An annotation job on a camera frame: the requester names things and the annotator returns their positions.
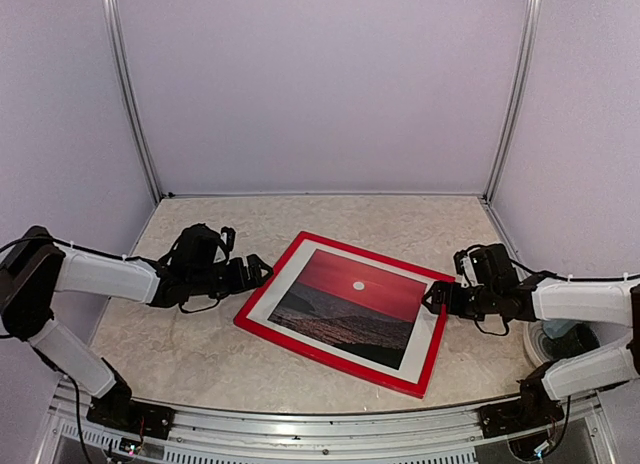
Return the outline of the red and dark photo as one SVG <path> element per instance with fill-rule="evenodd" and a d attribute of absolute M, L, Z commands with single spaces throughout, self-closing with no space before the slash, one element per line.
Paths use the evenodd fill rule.
<path fill-rule="evenodd" d="M 398 370 L 426 288 L 424 282 L 317 249 L 268 320 Z"/>

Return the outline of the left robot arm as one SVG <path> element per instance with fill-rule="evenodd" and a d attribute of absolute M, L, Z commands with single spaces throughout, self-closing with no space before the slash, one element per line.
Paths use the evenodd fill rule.
<path fill-rule="evenodd" d="M 54 237 L 43 226 L 1 247 L 1 326 L 91 397 L 91 410 L 121 429 L 140 418 L 125 379 L 65 323 L 73 303 L 121 299 L 186 313 L 193 297 L 222 300 L 264 286 L 273 268 L 258 255 L 235 257 L 235 231 L 195 224 L 159 258 L 116 255 Z"/>

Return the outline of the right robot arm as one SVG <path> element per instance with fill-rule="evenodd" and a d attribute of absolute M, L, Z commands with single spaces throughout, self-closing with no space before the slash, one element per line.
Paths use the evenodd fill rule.
<path fill-rule="evenodd" d="M 435 315 L 480 324 L 497 315 L 504 325 L 531 323 L 528 353 L 546 362 L 520 381 L 519 397 L 481 407 L 489 437 L 559 421 L 576 393 L 639 377 L 639 279 L 561 278 L 549 273 L 521 280 L 513 271 L 477 274 L 473 285 L 437 281 L 422 298 Z"/>

